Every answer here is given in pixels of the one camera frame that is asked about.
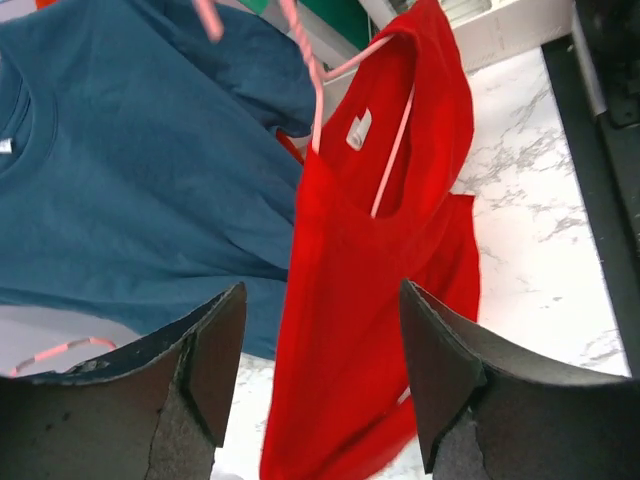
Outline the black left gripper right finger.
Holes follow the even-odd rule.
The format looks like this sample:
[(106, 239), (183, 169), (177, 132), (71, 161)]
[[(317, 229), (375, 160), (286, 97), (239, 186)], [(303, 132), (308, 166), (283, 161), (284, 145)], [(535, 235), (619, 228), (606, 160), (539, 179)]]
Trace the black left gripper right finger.
[(425, 471), (436, 479), (635, 479), (639, 383), (514, 344), (411, 281), (399, 296)]

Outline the red t shirt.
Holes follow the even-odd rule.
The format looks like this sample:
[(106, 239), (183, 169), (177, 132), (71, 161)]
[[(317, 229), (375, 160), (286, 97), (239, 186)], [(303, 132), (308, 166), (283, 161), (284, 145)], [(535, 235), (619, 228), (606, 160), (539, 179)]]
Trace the red t shirt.
[(415, 436), (404, 279), (478, 313), (473, 200), (452, 192), (474, 132), (452, 29), (419, 1), (378, 40), (306, 156), (264, 479), (366, 479)]

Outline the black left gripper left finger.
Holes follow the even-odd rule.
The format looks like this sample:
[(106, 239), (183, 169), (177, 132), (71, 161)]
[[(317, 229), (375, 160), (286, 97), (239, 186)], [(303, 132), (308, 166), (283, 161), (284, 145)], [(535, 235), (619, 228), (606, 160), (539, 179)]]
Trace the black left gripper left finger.
[(1, 381), (1, 475), (206, 479), (224, 442), (246, 323), (237, 284), (63, 372)]

